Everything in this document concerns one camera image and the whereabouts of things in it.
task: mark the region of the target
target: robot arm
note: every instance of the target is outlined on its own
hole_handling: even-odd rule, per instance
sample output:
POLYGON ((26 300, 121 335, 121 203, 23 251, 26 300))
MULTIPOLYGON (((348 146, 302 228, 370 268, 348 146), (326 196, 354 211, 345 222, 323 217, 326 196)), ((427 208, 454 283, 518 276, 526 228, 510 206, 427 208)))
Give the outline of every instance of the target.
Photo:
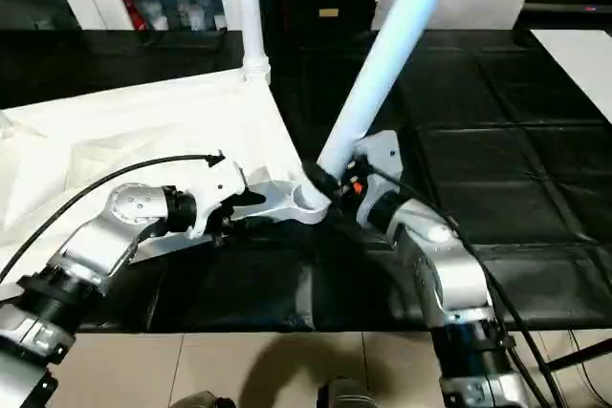
POLYGON ((411 272, 441 369, 447 407, 527 408, 522 379, 507 355, 514 341, 496 321, 485 272, 448 222, 400 194, 403 167, 391 131, 358 142, 340 181, 315 165, 315 186, 360 226, 385 235, 411 272))
POLYGON ((387 192, 371 218, 411 266, 421 310, 442 372, 447 407, 527 408, 496 322, 485 273, 454 231, 416 199, 387 192))
POLYGON ((198 189, 128 183, 115 188, 99 215, 78 228, 47 266, 19 281, 24 290, 0 308, 0 397, 7 408, 39 408, 57 387, 47 370, 75 343, 75 333, 104 296, 139 243, 167 232, 196 238, 208 216, 246 184, 238 166, 222 160, 198 189))

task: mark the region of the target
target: bottle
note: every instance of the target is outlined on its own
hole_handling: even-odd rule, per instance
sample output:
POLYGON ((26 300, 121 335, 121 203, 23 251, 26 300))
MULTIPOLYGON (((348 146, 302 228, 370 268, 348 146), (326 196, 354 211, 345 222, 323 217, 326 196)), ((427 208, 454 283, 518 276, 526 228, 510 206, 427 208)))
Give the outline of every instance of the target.
POLYGON ((134 0, 123 0, 123 4, 125 4, 125 7, 127 8, 127 14, 130 15, 130 20, 132 21, 132 26, 134 26, 134 29, 136 31, 146 31, 146 21, 144 21, 144 18, 139 11, 136 10, 134 0))

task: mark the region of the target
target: metal bracket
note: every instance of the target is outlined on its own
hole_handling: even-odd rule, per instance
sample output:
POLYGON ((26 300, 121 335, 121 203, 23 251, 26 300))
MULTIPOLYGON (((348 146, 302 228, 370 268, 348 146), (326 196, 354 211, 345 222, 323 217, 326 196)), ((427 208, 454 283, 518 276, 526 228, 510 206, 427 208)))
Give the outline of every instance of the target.
MULTIPOLYGON (((365 155, 368 162, 381 169, 389 176, 400 179, 404 166, 400 155, 400 144, 395 131, 381 131, 373 136, 360 140, 355 148, 357 155, 365 155)), ((387 191, 400 191, 400 188, 387 179, 370 174, 367 178, 367 193, 357 210, 357 223, 364 228, 371 228, 367 216, 374 203, 387 191)))
POLYGON ((297 220, 306 225, 314 225, 323 220, 327 211, 327 207, 308 207, 302 195, 302 184, 298 182, 267 181, 250 186, 249 190, 263 195, 266 202, 236 206, 231 214, 232 220, 267 217, 274 222, 297 220))

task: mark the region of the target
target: black mat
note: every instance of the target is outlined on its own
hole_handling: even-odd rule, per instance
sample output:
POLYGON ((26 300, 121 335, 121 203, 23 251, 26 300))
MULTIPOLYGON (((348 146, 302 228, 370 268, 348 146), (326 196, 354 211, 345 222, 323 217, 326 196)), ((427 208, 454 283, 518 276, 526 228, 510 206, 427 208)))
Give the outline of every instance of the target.
MULTIPOLYGON (((8 107, 240 64, 240 40, 0 35, 8 107)), ((270 46, 273 94, 315 158, 372 43, 270 46)), ((428 32, 372 132, 450 212, 534 329, 612 327, 611 128, 528 32, 428 32)), ((128 269, 84 330, 417 330, 410 272, 331 213, 128 269)))

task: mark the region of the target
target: black cable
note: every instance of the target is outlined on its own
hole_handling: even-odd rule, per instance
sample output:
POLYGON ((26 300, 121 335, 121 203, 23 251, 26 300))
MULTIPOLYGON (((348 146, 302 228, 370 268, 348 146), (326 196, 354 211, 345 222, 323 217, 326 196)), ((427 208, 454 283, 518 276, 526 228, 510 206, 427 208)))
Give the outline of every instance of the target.
MULTIPOLYGON (((504 315, 498 306, 499 303, 497 301, 497 296, 492 296, 492 303, 495 318, 497 319, 497 323, 499 324, 499 329, 501 331, 502 336, 509 336, 508 328, 506 327, 506 322, 504 321, 504 315)), ((523 379, 525 379, 527 386, 532 391, 532 394, 534 394, 534 397, 537 400, 537 403, 539 403, 539 406, 541 408, 551 408, 551 404, 548 402, 544 394, 542 394, 542 391, 540 391, 536 381, 532 377, 531 373, 529 373, 527 366, 518 355, 516 348, 509 348, 508 355, 510 356, 511 361, 513 362, 520 375, 523 377, 523 379)))
POLYGON ((142 162, 137 162, 130 166, 123 167, 118 171, 115 171, 107 176, 102 177, 101 179, 95 181, 94 183, 86 186, 81 191, 76 193, 68 202, 60 207, 51 217, 49 217, 44 224, 42 224, 33 234, 28 238, 28 240, 12 255, 9 262, 2 268, 0 271, 0 284, 4 282, 11 269, 17 264, 17 262, 21 259, 23 254, 30 248, 32 244, 40 237, 40 235, 51 226, 59 217, 61 217, 64 212, 70 209, 73 205, 75 205, 78 200, 83 198, 85 195, 91 193, 93 190, 98 188, 101 185, 104 185, 107 182, 112 181, 118 176, 126 174, 128 172, 134 171, 136 169, 142 169, 143 167, 152 166, 154 164, 162 164, 164 162, 173 162, 173 161, 191 161, 191 160, 205 160, 209 163, 212 161, 219 161, 222 157, 213 156, 213 155, 175 155, 172 157, 163 157, 157 158, 154 160, 147 160, 142 162))
MULTIPOLYGON (((580 344, 578 344, 578 339, 576 338, 574 331, 570 330, 568 331, 568 333, 570 334, 572 340, 574 341, 574 344, 576 344, 576 348, 580 351, 580 344)), ((584 372, 584 377, 586 378, 586 384, 591 389, 591 392, 593 393, 593 395, 600 401, 602 405, 607 406, 608 408, 612 408, 612 403, 610 403, 608 400, 603 398, 603 396, 595 388, 595 384, 593 384, 593 381, 591 380, 589 373, 586 371, 586 365, 584 364, 584 362, 581 362, 580 366, 582 367, 582 371, 584 372)))
MULTIPOLYGON (((369 164, 369 168, 375 174, 377 174, 377 175, 387 179, 391 183, 394 183, 394 184, 398 185, 402 190, 404 190, 407 193, 409 193, 413 198, 416 198, 417 200, 422 201, 423 204, 428 205, 429 207, 431 207, 431 209, 434 210, 435 212, 437 212, 446 221, 447 225, 457 234, 457 237, 459 238, 459 240, 463 244, 464 248, 476 259, 478 264, 482 267, 482 270, 485 273, 485 277, 487 278, 488 284, 493 288, 493 290, 495 290, 495 293, 498 295, 498 297, 501 300, 501 302, 503 303, 504 307, 510 313, 510 315, 513 317, 513 320, 514 320, 514 323, 515 323, 516 327, 521 332, 521 334, 525 337, 525 341, 527 342, 527 345, 529 346, 529 349, 532 352, 532 354, 534 355, 535 361, 537 362, 537 367, 539 368, 540 372, 544 376, 544 380, 546 381, 546 384, 548 385, 548 388, 551 391, 551 395, 553 396, 553 401, 555 402, 556 407, 557 408, 563 408, 565 406, 565 403, 563 402, 563 397, 562 397, 561 392, 560 392, 560 390, 559 390, 559 388, 557 386, 557 383, 553 379, 553 374, 552 374, 550 368, 548 367, 548 364, 544 360, 544 357, 542 356, 542 353, 539 351, 539 348, 537 347, 536 342, 534 341, 533 337, 529 333, 529 330, 527 330, 527 326, 525 325, 525 322, 523 322, 523 319, 521 318, 520 313, 518 312, 518 309, 516 308, 516 306, 514 305, 513 301, 510 299, 510 297, 508 296, 508 294, 506 293, 506 291, 504 290, 502 285, 499 283, 499 281, 497 281, 497 279, 493 276, 493 274, 491 273, 489 268, 487 268, 487 266, 485 265, 484 261, 481 259, 480 255, 477 254, 475 248, 470 244, 470 242, 468 242, 466 240, 465 236, 461 233, 461 231, 459 230, 459 225, 455 223, 455 221, 452 219, 452 217, 450 215, 448 215, 446 213, 446 211, 444 211, 443 209, 440 209, 437 205, 432 203, 431 200, 425 198, 422 193, 417 191, 411 185, 409 185, 407 183, 403 183, 403 182, 395 179, 394 177, 389 176, 384 171, 382 171, 382 170, 372 166, 371 164, 369 164)), ((501 317, 501 320, 498 319, 498 322, 500 324, 504 324, 503 316, 501 317)), ((517 361, 520 361, 520 358, 518 357, 518 354, 516 354, 515 357, 516 357, 517 361)), ((519 364, 519 366, 526 370, 526 367, 525 367, 524 363, 522 363, 522 362, 520 362, 520 363, 522 365, 519 364)), ((531 378, 531 376, 527 376, 526 377, 526 375, 528 375, 528 374, 529 374, 529 372, 525 372, 525 374, 521 373, 521 375, 523 376, 523 378, 525 378, 525 380, 528 383, 528 385, 530 385, 529 379, 531 381, 533 381, 533 379, 531 378)), ((539 395, 537 395, 536 392, 534 392, 534 396, 536 398, 539 398, 539 395)))

